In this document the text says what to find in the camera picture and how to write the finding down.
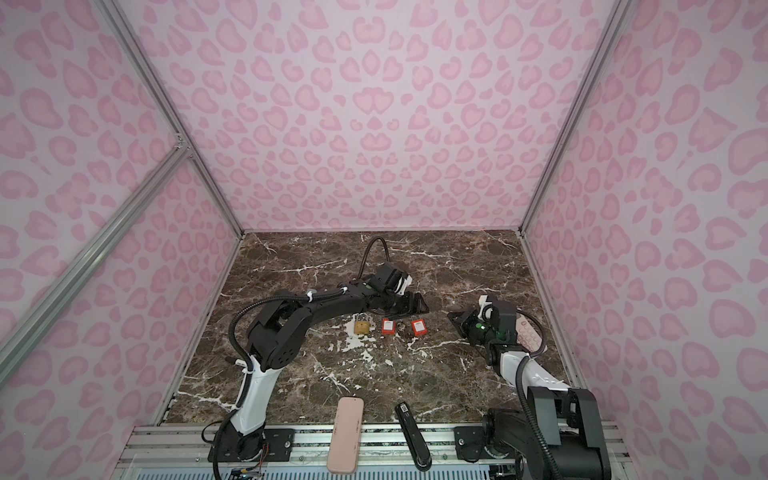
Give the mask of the red padlock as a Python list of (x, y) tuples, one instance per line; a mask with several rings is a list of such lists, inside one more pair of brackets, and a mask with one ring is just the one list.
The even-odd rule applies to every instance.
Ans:
[(394, 335), (396, 333), (396, 323), (394, 320), (385, 318), (382, 320), (382, 333), (384, 335)]
[(424, 319), (417, 319), (411, 322), (412, 332), (415, 337), (421, 337), (428, 333)]

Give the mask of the brass padlock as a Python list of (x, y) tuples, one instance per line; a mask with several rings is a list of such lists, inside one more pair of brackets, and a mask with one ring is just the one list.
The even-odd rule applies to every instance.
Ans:
[(371, 332), (371, 319), (367, 314), (356, 314), (353, 319), (353, 333), (358, 336), (367, 336)]

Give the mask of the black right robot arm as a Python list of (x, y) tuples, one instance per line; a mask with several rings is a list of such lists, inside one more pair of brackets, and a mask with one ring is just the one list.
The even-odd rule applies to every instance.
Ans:
[(537, 359), (547, 349), (542, 322), (495, 295), (447, 315), (457, 333), (483, 349), (519, 406), (491, 408), (479, 427), (454, 430), (456, 455), (513, 460), (516, 479), (609, 479), (612, 469), (596, 397), (558, 380)]

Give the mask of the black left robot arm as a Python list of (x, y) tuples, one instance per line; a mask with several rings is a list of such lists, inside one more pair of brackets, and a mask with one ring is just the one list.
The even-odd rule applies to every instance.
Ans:
[(389, 320), (428, 313), (426, 300), (410, 289), (411, 283), (411, 275), (385, 262), (373, 274), (334, 289), (303, 294), (279, 290), (242, 308), (230, 322), (228, 340), (243, 364), (243, 381), (235, 406), (214, 435), (208, 461), (249, 461), (262, 453), (274, 387), (311, 327), (371, 311)]

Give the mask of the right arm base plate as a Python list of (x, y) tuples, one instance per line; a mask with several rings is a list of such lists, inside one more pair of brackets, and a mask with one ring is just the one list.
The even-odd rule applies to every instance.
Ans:
[(476, 463), (490, 460), (489, 437), (482, 426), (456, 426), (453, 428), (456, 456), (459, 460)]

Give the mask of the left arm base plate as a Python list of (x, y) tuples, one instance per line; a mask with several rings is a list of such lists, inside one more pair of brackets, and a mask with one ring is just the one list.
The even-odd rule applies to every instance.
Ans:
[(290, 428), (259, 428), (242, 435), (227, 425), (221, 439), (208, 453), (213, 462), (287, 462), (293, 449), (295, 431)]

